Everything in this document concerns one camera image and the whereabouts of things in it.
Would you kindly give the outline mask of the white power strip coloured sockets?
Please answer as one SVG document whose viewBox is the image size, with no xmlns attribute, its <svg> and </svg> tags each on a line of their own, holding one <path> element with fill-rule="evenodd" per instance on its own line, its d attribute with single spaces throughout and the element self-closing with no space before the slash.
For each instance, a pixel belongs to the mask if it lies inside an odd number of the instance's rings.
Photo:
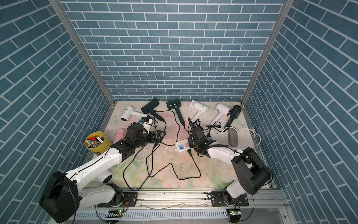
<svg viewBox="0 0 358 224">
<path fill-rule="evenodd" d="M 175 143 L 175 150 L 179 154 L 189 149 L 194 149 L 193 140 L 191 138 L 183 139 Z"/>
</svg>

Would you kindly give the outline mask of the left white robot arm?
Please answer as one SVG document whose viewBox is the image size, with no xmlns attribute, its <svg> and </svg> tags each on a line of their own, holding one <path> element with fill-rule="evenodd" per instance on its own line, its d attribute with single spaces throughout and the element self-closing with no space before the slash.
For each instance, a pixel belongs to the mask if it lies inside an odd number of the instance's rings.
<svg viewBox="0 0 358 224">
<path fill-rule="evenodd" d="M 112 207 L 122 205 L 125 202 L 123 190 L 111 182 L 113 173 L 110 168 L 125 161 L 139 147 L 158 145 L 165 135 L 165 131 L 149 131 L 140 123 L 130 124 L 124 138 L 100 156 L 65 173 L 53 173 L 40 197 L 39 206 L 56 222 L 62 223 L 87 207 L 101 203 Z"/>
</svg>

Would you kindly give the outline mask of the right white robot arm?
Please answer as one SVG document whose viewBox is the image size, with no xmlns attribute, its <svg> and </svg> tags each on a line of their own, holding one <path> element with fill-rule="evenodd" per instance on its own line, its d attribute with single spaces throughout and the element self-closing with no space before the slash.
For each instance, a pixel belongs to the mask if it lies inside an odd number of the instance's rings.
<svg viewBox="0 0 358 224">
<path fill-rule="evenodd" d="M 272 172 L 260 159 L 256 151 L 250 147 L 241 150 L 233 149 L 228 145 L 216 144 L 209 139 L 201 126 L 196 125 L 188 118 L 190 148 L 199 155 L 219 159 L 233 166 L 237 178 L 224 188 L 222 198 L 228 205 L 237 203 L 244 194 L 255 195 L 261 187 L 270 182 Z"/>
</svg>

